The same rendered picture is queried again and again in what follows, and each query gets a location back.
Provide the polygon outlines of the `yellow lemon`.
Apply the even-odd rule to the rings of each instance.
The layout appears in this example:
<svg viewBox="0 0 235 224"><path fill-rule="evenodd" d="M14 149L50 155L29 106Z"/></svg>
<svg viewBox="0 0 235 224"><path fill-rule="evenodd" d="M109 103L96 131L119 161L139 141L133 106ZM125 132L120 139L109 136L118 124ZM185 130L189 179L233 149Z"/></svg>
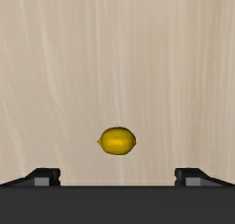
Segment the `yellow lemon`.
<svg viewBox="0 0 235 224"><path fill-rule="evenodd" d="M126 128L106 129L97 141L102 150L108 154L125 155L136 145L136 137Z"/></svg>

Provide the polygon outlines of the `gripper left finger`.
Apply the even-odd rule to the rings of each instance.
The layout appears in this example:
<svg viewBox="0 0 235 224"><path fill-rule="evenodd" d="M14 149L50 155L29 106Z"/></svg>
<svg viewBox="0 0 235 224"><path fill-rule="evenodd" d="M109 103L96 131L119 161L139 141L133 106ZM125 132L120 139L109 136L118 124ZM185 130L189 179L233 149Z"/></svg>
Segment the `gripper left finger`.
<svg viewBox="0 0 235 224"><path fill-rule="evenodd" d="M1 184L1 186L60 186L59 168L37 168L25 177Z"/></svg>

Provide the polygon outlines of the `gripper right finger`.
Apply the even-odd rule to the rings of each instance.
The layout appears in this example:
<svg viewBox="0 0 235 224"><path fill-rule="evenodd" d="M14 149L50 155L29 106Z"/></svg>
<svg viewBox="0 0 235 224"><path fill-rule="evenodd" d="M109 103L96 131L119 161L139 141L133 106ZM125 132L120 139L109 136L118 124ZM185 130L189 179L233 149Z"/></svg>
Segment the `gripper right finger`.
<svg viewBox="0 0 235 224"><path fill-rule="evenodd" d="M176 168L175 186L233 186L233 184L213 178L199 168Z"/></svg>

